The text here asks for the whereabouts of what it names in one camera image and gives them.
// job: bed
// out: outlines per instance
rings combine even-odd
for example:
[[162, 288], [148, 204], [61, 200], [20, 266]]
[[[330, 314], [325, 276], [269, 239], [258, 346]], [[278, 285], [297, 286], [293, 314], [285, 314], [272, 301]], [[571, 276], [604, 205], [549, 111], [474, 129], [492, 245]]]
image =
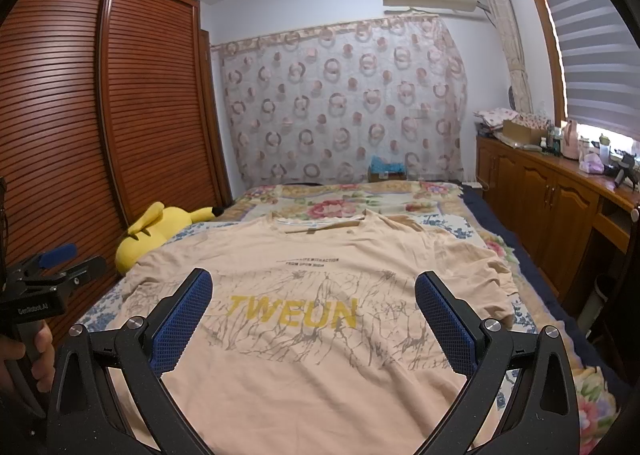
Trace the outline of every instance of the bed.
[[[170, 239], [181, 241], [207, 229], [234, 226], [275, 212], [292, 225], [322, 226], [354, 218], [368, 209], [382, 215], [406, 215], [421, 226], [436, 226], [461, 241], [489, 248], [508, 266], [517, 292], [509, 296], [515, 316], [513, 329], [535, 333], [546, 324], [561, 331], [578, 394], [583, 452], [606, 432], [629, 388], [600, 359], [553, 297], [517, 238], [507, 231], [481, 196], [452, 183], [386, 181], [333, 186], [277, 185], [253, 188], [214, 222], [193, 224]], [[113, 287], [85, 314], [81, 322], [101, 330], [122, 305], [123, 282]], [[517, 371], [509, 371], [497, 395], [502, 412]]]

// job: wooden desk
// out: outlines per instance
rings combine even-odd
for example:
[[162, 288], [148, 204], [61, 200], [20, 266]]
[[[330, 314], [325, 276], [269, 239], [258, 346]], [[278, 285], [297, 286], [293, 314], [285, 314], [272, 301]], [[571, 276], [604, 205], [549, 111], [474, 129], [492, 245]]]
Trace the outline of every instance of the wooden desk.
[[478, 137], [476, 177], [500, 221], [514, 231], [565, 309], [577, 315], [614, 249], [626, 252], [640, 193], [578, 162]]

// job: zebra blind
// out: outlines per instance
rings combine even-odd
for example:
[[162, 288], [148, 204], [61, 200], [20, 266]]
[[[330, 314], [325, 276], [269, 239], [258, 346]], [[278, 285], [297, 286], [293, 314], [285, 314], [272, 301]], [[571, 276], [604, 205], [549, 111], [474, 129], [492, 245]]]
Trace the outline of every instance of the zebra blind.
[[640, 49], [610, 0], [546, 0], [560, 47], [567, 115], [640, 140]]

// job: navy blue bed edge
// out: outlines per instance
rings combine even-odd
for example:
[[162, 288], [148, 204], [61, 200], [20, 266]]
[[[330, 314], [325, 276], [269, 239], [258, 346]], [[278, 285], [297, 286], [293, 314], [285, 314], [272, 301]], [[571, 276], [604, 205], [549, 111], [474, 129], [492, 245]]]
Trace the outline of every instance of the navy blue bed edge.
[[466, 207], [474, 214], [476, 220], [484, 229], [494, 235], [500, 235], [505, 243], [514, 250], [514, 254], [520, 262], [522, 274], [527, 278], [527, 281], [529, 281], [545, 303], [551, 316], [558, 321], [564, 322], [566, 333], [574, 341], [575, 353], [580, 357], [585, 366], [600, 367], [602, 369], [609, 391], [616, 398], [618, 406], [623, 406], [629, 397], [631, 387], [622, 381], [622, 379], [618, 377], [618, 374], [603, 361], [593, 345], [591, 345], [580, 332], [575, 320], [564, 311], [553, 292], [551, 292], [550, 287], [540, 275], [538, 268], [534, 265], [522, 245], [520, 245], [517, 236], [505, 228], [484, 199], [467, 186], [463, 186], [462, 199]]

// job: metal screw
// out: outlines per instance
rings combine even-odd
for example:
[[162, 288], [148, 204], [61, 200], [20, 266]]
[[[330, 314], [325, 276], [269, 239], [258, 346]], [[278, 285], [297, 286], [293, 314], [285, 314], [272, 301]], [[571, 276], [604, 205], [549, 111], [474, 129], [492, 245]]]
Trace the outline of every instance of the metal screw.
[[82, 334], [82, 329], [84, 329], [84, 327], [81, 324], [76, 323], [69, 329], [69, 335], [72, 337], [79, 336], [80, 334]]
[[492, 318], [489, 318], [487, 321], [484, 322], [484, 327], [487, 330], [491, 330], [491, 332], [497, 332], [502, 328], [502, 326], [500, 325], [500, 322]]
[[142, 316], [133, 316], [127, 320], [127, 329], [139, 329], [144, 322], [145, 319]]
[[558, 332], [558, 329], [556, 329], [554, 326], [547, 325], [545, 327], [545, 334], [550, 338], [557, 338], [560, 335], [560, 332]]

